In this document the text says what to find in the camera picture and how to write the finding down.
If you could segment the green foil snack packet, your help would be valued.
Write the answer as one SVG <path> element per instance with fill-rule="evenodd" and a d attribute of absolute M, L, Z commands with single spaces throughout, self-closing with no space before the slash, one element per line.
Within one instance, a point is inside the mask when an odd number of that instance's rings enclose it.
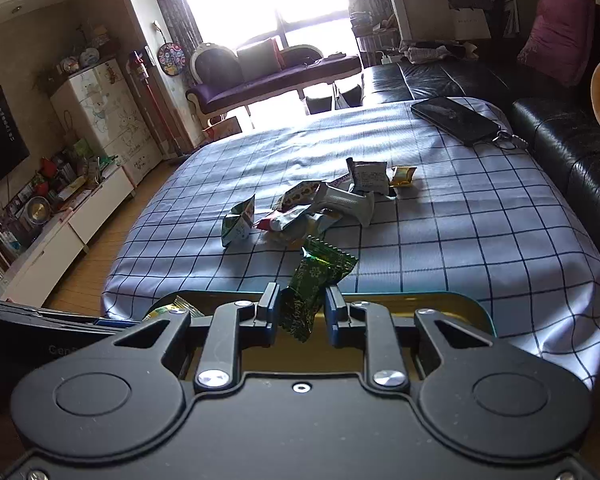
<path fill-rule="evenodd" d="M 324 307 L 326 288 L 349 275 L 358 258 L 312 235 L 304 241 L 301 252 L 300 263 L 282 290 L 279 325 L 305 342 L 311 336 L 315 315 Z"/>

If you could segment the white hawthorn snack bar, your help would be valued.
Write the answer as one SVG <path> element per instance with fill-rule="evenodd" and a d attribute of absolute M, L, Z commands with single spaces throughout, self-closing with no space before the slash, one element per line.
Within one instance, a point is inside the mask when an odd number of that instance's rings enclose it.
<path fill-rule="evenodd" d="M 323 209 L 347 214 L 358 220 L 363 228 L 368 228 L 375 211 L 375 197 L 373 193 L 358 195 L 322 183 L 317 189 L 309 211 L 317 212 Z"/>

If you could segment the grey label snack packet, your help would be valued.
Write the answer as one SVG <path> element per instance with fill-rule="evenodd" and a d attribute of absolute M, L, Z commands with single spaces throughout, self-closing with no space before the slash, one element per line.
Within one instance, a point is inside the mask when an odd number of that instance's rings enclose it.
<path fill-rule="evenodd" d="M 378 193 L 383 196 L 389 194 L 386 162 L 363 162 L 348 157 L 346 163 L 352 182 L 352 193 Z"/>

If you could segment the gold brown biscuit packet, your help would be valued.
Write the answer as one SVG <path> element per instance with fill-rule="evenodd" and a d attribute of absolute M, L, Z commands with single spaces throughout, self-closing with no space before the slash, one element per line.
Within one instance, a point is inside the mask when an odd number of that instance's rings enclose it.
<path fill-rule="evenodd" d="M 395 166 L 391 168 L 389 184 L 392 188 L 410 188 L 417 168 L 414 166 Z"/>

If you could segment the white tv sideboard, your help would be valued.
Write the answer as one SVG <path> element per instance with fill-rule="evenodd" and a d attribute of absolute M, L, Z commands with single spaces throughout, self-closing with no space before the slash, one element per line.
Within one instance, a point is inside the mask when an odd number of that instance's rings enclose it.
<path fill-rule="evenodd" d="M 0 281 L 0 301 L 42 307 L 74 259 L 135 188 L 125 170 L 111 165 L 106 178 L 84 201 L 55 216 L 40 236 L 6 271 Z"/>

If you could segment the green white triangular packet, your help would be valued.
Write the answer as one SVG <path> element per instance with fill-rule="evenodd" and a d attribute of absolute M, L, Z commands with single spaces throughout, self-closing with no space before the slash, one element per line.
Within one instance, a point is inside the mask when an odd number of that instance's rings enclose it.
<path fill-rule="evenodd" d="M 230 212 L 222 221 L 221 243 L 228 247 L 238 240 L 245 240 L 253 227 L 254 203 L 256 196 L 250 196 L 241 203 L 230 208 Z"/>

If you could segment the red white snack bag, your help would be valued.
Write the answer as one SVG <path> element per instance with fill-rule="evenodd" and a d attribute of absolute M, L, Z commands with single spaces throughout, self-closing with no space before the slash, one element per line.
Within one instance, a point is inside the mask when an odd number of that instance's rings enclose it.
<path fill-rule="evenodd" d="M 285 212 L 274 210 L 254 226 L 265 238 L 288 249 L 300 248 L 308 236 L 320 237 L 343 218 L 340 212 L 323 209 L 309 212 L 309 206 L 294 206 Z"/>

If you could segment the brown patterned snack packet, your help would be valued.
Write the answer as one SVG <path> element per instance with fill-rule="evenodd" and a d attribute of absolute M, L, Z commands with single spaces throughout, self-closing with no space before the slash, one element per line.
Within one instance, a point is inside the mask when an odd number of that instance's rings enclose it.
<path fill-rule="evenodd" d="M 291 210 L 295 206 L 306 206 L 312 203 L 317 189 L 321 186 L 320 180 L 302 181 L 279 197 L 274 209 L 280 212 Z"/>

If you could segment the blue checked tablecloth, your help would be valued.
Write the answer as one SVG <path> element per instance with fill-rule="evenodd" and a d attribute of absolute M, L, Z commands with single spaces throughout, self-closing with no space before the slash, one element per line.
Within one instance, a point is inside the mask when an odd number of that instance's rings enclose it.
<path fill-rule="evenodd" d="M 355 258 L 345 292 L 457 292 L 498 336 L 593 385 L 600 374 L 600 252 L 541 166 L 512 144 L 466 148 L 411 102 L 340 110 L 236 134 L 184 162 L 151 197 L 114 259 L 102 313 L 138 320 L 180 290 L 287 285 L 301 252 L 258 229 L 223 243 L 230 210 L 263 218 L 304 181 L 332 183 L 349 160 L 414 169 L 377 196 L 370 222 L 345 214 L 324 235 Z"/>

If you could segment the tree print paper bag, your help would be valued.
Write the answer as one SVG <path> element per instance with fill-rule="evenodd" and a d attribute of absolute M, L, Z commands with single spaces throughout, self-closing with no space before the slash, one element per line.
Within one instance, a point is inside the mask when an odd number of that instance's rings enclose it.
<path fill-rule="evenodd" d="M 208 142 L 225 139 L 238 133 L 242 133 L 242 127 L 236 117 L 227 117 L 204 129 L 204 136 Z"/>

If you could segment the purple chaise lounge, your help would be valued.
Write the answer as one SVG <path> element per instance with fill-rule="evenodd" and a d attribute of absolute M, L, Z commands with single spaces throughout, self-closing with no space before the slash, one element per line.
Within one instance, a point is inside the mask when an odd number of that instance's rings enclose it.
<path fill-rule="evenodd" d="M 207 127 L 210 120 L 239 107 L 281 96 L 291 91 L 301 92 L 317 84 L 336 84 L 361 73 L 362 64 L 356 55 L 337 52 L 325 56 L 309 44 L 279 48 L 285 68 L 270 76 L 245 81 L 237 51 L 205 42 L 189 59 L 194 84 L 185 96 L 192 114 Z"/>

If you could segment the grey cushion on chaise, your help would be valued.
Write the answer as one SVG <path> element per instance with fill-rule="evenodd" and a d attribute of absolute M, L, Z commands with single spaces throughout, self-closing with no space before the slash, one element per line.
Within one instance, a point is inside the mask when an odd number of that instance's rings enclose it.
<path fill-rule="evenodd" d="M 245 81 L 277 74 L 285 68 L 278 42 L 273 38 L 238 49 L 237 58 Z"/>

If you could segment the white decorated cabinet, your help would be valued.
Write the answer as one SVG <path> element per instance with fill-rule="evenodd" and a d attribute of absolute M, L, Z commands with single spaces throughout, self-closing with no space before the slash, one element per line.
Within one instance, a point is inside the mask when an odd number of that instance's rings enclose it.
<path fill-rule="evenodd" d="M 114 58 L 71 75 L 50 102 L 65 132 L 85 140 L 96 155 L 114 156 L 134 185 L 162 161 Z"/>

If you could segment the round colourful dartboard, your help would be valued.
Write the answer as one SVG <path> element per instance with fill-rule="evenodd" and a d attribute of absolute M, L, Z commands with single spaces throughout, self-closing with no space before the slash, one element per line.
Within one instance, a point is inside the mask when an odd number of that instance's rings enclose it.
<path fill-rule="evenodd" d="M 186 55 L 175 42 L 165 42 L 157 52 L 158 64 L 170 77 L 181 75 L 186 69 Z"/>

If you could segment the red stick vacuum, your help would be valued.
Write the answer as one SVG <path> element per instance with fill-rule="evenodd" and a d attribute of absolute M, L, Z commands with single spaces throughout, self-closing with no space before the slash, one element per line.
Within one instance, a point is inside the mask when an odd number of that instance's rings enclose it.
<path fill-rule="evenodd" d="M 140 51 L 133 50 L 130 54 L 130 62 L 133 67 L 134 73 L 136 73 L 137 79 L 145 88 L 145 91 L 148 95 L 149 102 L 151 102 L 152 108 L 154 109 L 160 124 L 162 125 L 164 136 L 168 141 L 170 148 L 174 151 L 176 157 L 181 157 L 184 155 L 180 144 L 178 144 L 178 140 L 174 138 L 173 132 L 170 128 L 169 123 L 166 121 L 166 118 L 162 114 L 162 110 L 156 99 L 155 93 L 151 89 L 149 74 L 147 67 L 143 61 L 143 55 L 140 54 Z"/>

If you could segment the black leather sofa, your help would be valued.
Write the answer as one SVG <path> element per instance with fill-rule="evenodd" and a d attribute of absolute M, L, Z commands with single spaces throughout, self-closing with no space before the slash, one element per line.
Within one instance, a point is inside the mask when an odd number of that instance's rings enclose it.
<path fill-rule="evenodd" d="M 364 70 L 366 106 L 471 96 L 502 110 L 514 133 L 558 187 L 600 252 L 600 126 L 590 101 L 591 77 L 600 62 L 600 6 L 583 78 L 565 88 L 517 60 L 519 40 L 481 40 L 478 60 L 455 58 L 413 65 L 407 60 Z"/>

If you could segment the magenta pillow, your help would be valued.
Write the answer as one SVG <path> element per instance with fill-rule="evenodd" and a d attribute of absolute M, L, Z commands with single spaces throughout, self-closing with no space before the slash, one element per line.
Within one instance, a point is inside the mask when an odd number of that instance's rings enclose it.
<path fill-rule="evenodd" d="M 588 65 L 596 0 L 539 0 L 529 38 L 517 61 L 566 88 L 578 84 Z"/>

